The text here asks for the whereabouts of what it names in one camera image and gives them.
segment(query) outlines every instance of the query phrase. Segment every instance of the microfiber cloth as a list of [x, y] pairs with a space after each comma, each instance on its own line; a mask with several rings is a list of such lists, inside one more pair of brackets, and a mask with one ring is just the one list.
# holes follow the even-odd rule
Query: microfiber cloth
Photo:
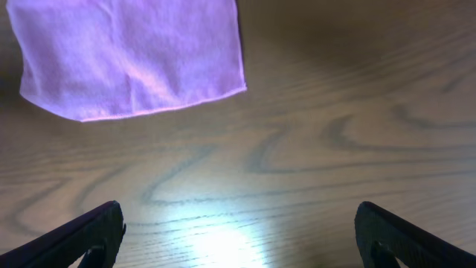
[[235, 0], [8, 0], [20, 93], [76, 121], [127, 118], [246, 90]]

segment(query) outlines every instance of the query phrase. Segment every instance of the wood grain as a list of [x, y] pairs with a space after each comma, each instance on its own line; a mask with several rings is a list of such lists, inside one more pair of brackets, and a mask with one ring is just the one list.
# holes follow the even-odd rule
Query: wood grain
[[369, 200], [476, 253], [476, 2], [238, 5], [248, 92], [87, 124], [19, 97], [0, 11], [0, 250], [117, 200], [116, 267], [361, 267]]

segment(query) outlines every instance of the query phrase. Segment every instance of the black plastic part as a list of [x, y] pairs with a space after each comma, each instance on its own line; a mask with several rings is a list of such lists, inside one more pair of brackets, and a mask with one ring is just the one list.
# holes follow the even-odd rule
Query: black plastic part
[[41, 237], [0, 255], [0, 267], [68, 268], [84, 255], [82, 268], [110, 268], [125, 225], [118, 202], [107, 202]]
[[458, 249], [371, 202], [363, 202], [355, 219], [358, 250], [365, 268], [476, 267], [476, 256]]

